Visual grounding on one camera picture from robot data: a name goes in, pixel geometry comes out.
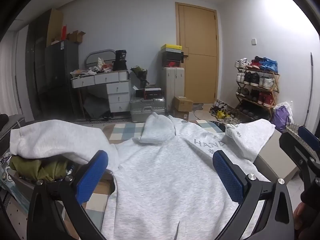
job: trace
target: silver suitcase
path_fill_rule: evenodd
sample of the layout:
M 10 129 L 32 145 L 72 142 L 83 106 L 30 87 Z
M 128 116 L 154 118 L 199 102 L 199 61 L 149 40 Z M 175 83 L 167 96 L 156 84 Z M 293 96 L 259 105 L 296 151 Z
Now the silver suitcase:
M 164 98 L 135 98 L 130 101 L 130 113 L 133 122 L 145 122 L 153 112 L 165 115 Z

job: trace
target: shoe rack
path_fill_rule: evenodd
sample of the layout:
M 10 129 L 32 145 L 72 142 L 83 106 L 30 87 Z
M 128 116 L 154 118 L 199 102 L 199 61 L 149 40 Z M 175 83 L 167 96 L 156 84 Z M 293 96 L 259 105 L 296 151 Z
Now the shoe rack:
M 252 89 L 256 89 L 256 90 L 259 90 L 259 91 L 266 91 L 266 92 L 270 92 L 271 93 L 272 99 L 273 99 L 273 104 L 271 106 L 269 106 L 269 107 L 264 106 L 264 105 L 260 105 L 260 104 L 254 102 L 254 101 L 251 101 L 251 100 L 249 100 L 247 98 L 241 97 L 240 95 L 239 96 L 236 95 L 237 99 L 239 100 L 239 103 L 241 103 L 242 100 L 245 100 L 245 101 L 248 101 L 248 102 L 250 102 L 250 103 L 252 103 L 254 105 L 257 105 L 257 106 L 260 106 L 260 107 L 262 107 L 264 109 L 267 109 L 269 111 L 269 113 L 270 113 L 270 119 L 269 120 L 271 120 L 272 119 L 272 115 L 273 115 L 273 108 L 276 105 L 276 101 L 277 101 L 277 98 L 278 98 L 278 95 L 279 95 L 279 86 L 278 86 L 278 84 L 279 84 L 280 74 L 274 73 L 272 71 L 265 71 L 265 70 L 260 70 L 260 69 L 239 68 L 239 67 L 237 69 L 238 70 L 242 70 L 242 71 L 243 70 L 250 71 L 251 73 L 257 72 L 257 73 L 263 73 L 263 74 L 271 74 L 273 76 L 273 79 L 275 80 L 275 82 L 274 82 L 274 84 L 273 84 L 271 89 L 265 89 L 265 88 L 259 87 L 259 86 L 256 87 L 256 86 L 252 86 L 252 85 L 247 85 L 247 84 L 244 84 L 242 82 L 236 81 L 240 88 L 244 88 L 245 86 L 250 86 L 250 87 L 252 87 Z

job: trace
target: green garment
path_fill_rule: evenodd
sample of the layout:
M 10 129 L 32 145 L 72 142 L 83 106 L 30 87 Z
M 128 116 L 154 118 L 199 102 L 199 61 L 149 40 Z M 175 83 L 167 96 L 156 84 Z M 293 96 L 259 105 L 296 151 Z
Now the green garment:
M 31 181 L 37 181 L 38 179 L 53 181 L 62 179 L 67 175 L 68 161 L 63 156 L 43 159 L 24 159 L 20 156 L 12 156 L 10 168 Z

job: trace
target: white curtain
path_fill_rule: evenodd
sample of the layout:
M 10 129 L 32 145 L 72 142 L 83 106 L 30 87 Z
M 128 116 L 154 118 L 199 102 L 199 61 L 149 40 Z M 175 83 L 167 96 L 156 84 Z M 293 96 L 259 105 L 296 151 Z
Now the white curtain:
M 0 42 L 0 113 L 18 114 L 12 83 L 12 48 L 15 32 L 7 31 Z

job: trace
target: desk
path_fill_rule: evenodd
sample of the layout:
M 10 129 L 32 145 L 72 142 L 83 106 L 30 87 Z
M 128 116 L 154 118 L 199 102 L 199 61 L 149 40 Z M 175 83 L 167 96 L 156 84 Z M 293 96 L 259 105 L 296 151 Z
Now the desk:
M 92 76 L 80 76 L 71 79 L 71 83 L 73 88 L 78 88 L 78 97 L 83 116 L 84 109 L 81 88 L 97 84 L 106 84 L 110 112 L 118 113 L 130 111 L 131 84 L 127 70 L 99 73 Z

